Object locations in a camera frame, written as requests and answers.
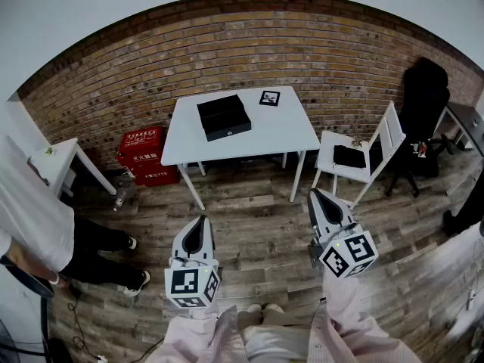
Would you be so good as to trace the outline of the black cloth pouch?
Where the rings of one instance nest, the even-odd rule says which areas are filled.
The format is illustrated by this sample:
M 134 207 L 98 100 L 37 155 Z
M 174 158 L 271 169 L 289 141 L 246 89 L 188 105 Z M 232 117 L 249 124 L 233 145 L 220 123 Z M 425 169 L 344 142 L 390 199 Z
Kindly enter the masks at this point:
M 334 165 L 365 169 L 365 153 L 359 149 L 346 147 L 344 145 L 335 145 L 333 163 Z

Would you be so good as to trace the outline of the grey desk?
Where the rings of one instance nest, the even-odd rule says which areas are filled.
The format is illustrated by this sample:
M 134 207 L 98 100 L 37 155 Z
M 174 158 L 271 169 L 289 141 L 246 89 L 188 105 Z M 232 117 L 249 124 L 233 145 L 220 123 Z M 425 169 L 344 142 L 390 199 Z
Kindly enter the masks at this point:
M 445 115 L 448 114 L 458 125 L 459 132 L 453 143 L 455 145 L 464 136 L 467 142 L 471 143 L 472 148 L 484 159 L 484 119 L 476 112 L 473 107 L 455 102 L 448 102 L 442 110 L 434 131 L 439 128 Z

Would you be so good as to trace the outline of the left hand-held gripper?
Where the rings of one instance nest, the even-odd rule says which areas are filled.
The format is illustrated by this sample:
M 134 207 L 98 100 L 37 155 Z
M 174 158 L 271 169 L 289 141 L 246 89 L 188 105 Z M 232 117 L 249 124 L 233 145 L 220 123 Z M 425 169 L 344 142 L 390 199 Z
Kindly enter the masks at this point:
M 210 307 L 220 285 L 214 259 L 212 224 L 207 216 L 193 219 L 175 236 L 173 257 L 165 269 L 166 297 L 179 309 Z

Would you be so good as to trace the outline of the black picture frame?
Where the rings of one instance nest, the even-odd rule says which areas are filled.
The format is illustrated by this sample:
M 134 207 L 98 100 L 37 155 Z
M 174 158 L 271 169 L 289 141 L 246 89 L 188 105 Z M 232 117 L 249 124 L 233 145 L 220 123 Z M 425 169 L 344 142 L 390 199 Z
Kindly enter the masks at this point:
M 278 106 L 280 96 L 280 92 L 264 90 L 259 100 L 259 104 L 276 107 Z

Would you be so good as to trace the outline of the black box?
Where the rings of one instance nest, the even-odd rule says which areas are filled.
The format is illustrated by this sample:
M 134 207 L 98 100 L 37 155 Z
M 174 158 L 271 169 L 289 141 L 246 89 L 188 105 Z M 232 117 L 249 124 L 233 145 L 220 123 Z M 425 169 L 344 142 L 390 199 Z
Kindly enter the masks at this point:
M 252 123 L 245 109 L 202 117 L 201 124 L 207 141 L 215 141 L 252 129 Z

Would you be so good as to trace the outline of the white side table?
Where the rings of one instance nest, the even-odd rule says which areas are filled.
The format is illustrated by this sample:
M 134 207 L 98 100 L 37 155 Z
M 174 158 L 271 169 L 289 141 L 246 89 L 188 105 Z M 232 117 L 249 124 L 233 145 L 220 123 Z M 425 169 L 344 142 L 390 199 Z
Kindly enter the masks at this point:
M 52 155 L 46 155 L 45 149 L 48 147 L 44 147 L 32 155 L 32 162 L 39 170 L 41 176 L 49 181 L 48 187 L 57 198 L 61 197 L 64 180 L 75 156 L 80 159 L 86 169 L 111 195 L 116 195 L 117 189 L 109 183 L 95 164 L 88 158 L 79 146 L 77 138 L 71 138 L 49 147 L 54 148 Z

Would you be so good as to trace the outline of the white wooden chair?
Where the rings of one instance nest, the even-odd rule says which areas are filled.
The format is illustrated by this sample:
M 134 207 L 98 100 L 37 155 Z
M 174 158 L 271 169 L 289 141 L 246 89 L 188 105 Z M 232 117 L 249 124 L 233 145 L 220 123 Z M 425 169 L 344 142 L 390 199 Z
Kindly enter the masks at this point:
M 354 148 L 351 146 L 352 139 L 353 138 L 347 135 L 341 135 L 327 130 L 321 133 L 321 144 L 315 164 L 317 172 L 312 183 L 312 187 L 315 188 L 320 175 L 323 172 L 334 176 L 332 188 L 333 193 L 337 191 L 337 181 L 340 177 L 363 183 L 364 187 L 359 192 L 355 200 L 347 202 L 351 209 L 356 207 L 366 191 L 373 184 L 376 177 L 387 166 L 405 140 L 405 133 L 400 125 L 394 102 L 389 102 L 389 105 L 386 108 L 371 139 L 369 141 L 364 141 L 361 148 L 355 148 L 362 150 L 365 153 L 365 169 L 334 165 L 333 163 L 334 146 L 344 145 L 346 147 Z M 380 146 L 382 160 L 373 169 L 371 167 L 371 148 L 375 144 Z

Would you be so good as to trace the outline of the person's torso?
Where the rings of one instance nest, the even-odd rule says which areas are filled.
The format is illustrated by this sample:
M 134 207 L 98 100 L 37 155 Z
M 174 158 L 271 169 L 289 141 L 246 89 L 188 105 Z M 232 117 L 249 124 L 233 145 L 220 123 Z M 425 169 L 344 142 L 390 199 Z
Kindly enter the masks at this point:
M 307 363 L 307 327 L 259 325 L 241 331 L 249 363 Z

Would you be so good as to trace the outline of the black office chair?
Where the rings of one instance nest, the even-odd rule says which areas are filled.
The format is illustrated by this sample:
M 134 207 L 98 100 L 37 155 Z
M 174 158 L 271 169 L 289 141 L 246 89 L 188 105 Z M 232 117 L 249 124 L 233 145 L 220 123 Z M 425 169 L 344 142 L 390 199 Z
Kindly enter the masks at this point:
M 386 196 L 390 196 L 396 182 L 404 177 L 418 197 L 420 190 L 414 177 L 435 178 L 439 175 L 438 155 L 448 149 L 445 138 L 434 141 L 433 134 L 439 116 L 448 103 L 448 75 L 445 69 L 426 57 L 419 57 L 408 68 L 403 77 L 404 98 L 399 113 L 399 122 L 405 133 L 405 140 L 390 161 L 394 176 Z M 427 156 L 419 158 L 412 153 L 411 144 L 425 141 Z M 434 144 L 440 143 L 437 149 Z

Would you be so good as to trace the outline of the person's legs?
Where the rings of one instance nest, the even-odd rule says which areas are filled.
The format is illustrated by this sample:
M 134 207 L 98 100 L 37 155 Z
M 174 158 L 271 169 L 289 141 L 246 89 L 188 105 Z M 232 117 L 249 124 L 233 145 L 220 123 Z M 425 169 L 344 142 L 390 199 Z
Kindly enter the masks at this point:
M 237 314 L 237 324 L 240 330 L 259 325 L 310 328 L 307 322 L 275 309 L 264 309 L 255 312 L 240 311 Z

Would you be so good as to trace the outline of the clear plastic bottle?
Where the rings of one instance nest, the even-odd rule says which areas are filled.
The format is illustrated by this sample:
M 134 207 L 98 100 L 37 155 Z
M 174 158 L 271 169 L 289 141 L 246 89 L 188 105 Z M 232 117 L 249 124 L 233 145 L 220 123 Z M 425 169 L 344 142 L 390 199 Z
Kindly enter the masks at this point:
M 119 188 L 116 193 L 113 211 L 117 212 L 130 197 L 131 190 L 129 188 Z

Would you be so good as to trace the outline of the red fire equipment box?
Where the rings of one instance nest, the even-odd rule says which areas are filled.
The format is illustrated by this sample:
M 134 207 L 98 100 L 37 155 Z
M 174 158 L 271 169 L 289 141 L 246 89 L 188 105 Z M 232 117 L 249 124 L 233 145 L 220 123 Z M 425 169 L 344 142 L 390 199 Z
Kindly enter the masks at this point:
M 179 183 L 176 166 L 161 163 L 165 135 L 162 127 L 124 134 L 116 155 L 118 163 L 138 186 L 158 187 Z

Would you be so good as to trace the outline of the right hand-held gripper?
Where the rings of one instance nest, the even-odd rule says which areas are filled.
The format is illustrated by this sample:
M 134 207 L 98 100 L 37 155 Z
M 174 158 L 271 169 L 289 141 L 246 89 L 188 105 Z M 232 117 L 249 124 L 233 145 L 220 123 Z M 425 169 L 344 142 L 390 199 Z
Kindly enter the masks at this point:
M 336 278 L 349 278 L 360 275 L 377 260 L 370 232 L 353 223 L 346 203 L 320 188 L 312 188 L 307 201 L 312 227 L 319 236 L 309 244 L 314 268 L 329 271 Z

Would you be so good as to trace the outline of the person's right forearm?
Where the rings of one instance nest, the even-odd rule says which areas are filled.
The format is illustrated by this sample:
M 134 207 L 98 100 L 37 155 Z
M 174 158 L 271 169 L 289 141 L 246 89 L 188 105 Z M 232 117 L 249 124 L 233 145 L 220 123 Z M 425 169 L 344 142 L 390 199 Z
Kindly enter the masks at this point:
M 363 311 L 359 288 L 357 278 L 340 279 L 324 271 L 325 302 L 312 319 L 307 363 L 422 363 Z

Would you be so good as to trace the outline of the person's left forearm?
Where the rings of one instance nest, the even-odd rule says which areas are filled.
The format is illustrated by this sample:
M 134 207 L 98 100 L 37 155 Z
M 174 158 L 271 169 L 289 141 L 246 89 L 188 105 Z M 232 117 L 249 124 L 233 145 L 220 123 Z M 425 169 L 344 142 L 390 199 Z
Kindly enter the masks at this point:
M 217 303 L 175 316 L 163 344 L 145 363 L 249 363 L 237 323 L 237 307 L 221 311 Z

